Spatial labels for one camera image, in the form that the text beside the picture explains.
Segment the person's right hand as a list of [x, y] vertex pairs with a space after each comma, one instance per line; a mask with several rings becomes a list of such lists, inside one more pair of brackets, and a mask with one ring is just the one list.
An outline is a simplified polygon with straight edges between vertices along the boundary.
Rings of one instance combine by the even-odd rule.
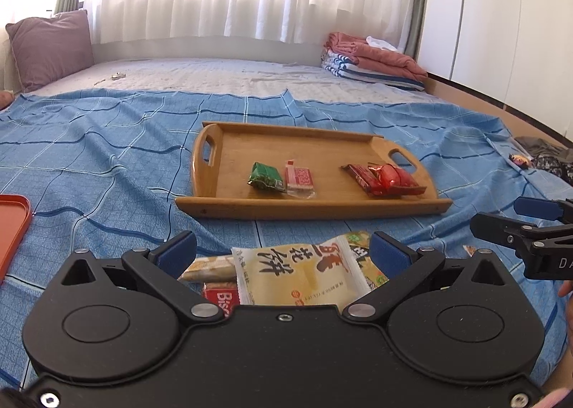
[[567, 303], [565, 307], [565, 319], [567, 323], [567, 340], [569, 349], [573, 346], [573, 281], [564, 281], [561, 285], [558, 295], [566, 297]]

